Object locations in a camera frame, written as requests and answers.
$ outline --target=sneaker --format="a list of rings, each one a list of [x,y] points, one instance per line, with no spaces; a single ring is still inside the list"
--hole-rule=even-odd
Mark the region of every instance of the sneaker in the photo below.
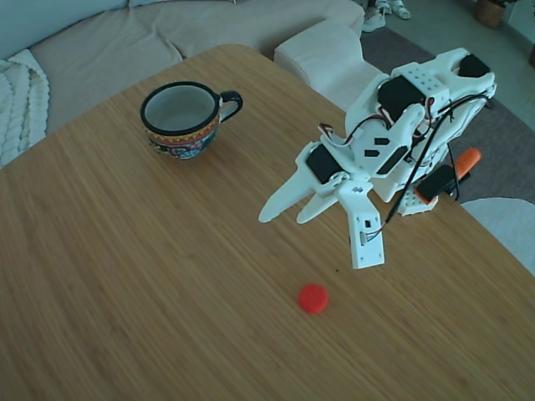
[[[362,32],[370,33],[376,29],[382,28],[386,25],[385,10],[375,7],[370,7],[366,10],[364,15],[364,24],[362,26]]]
[[[410,19],[410,12],[407,10],[402,0],[388,0],[388,6],[391,11],[394,11],[394,15],[401,19]]]
[[[385,14],[392,14],[390,2],[387,0],[377,0],[375,2],[375,8],[377,8],[378,10],[385,10]]]

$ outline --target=cup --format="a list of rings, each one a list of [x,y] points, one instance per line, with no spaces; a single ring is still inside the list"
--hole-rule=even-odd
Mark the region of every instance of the cup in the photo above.
[[[180,160],[199,155],[217,128],[243,107],[242,96],[229,90],[216,94],[197,82],[174,82],[152,92],[141,106],[150,144]]]

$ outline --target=white robotic arm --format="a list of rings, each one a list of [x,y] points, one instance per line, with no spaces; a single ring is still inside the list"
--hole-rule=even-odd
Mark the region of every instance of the white robotic arm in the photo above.
[[[464,49],[377,76],[348,110],[346,138],[321,124],[320,140],[298,155],[297,171],[269,198],[260,222],[310,195],[298,214],[299,224],[339,201],[348,214],[353,268],[384,263],[382,229],[397,207],[382,223],[369,191],[373,188],[389,202],[405,189],[405,198],[396,203],[403,204],[398,210],[403,216],[431,210],[438,198],[425,204],[412,200],[412,183],[444,159],[448,142],[461,135],[495,91],[494,74]],[[420,204],[413,210],[407,206],[416,202]]]

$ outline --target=red cap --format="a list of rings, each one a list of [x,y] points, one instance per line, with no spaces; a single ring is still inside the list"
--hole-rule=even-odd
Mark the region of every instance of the red cap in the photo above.
[[[308,284],[299,293],[299,306],[308,313],[320,313],[329,301],[329,293],[318,284]]]

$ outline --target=black mug handle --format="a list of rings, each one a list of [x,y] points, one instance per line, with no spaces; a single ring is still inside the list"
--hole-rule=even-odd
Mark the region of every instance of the black mug handle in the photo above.
[[[223,121],[227,121],[228,119],[230,119],[234,114],[236,114],[238,111],[242,109],[243,98],[238,92],[235,92],[233,90],[227,90],[221,93],[220,96],[224,104],[228,102],[235,103],[234,106],[229,105],[226,108],[222,108],[221,122],[223,122]]]

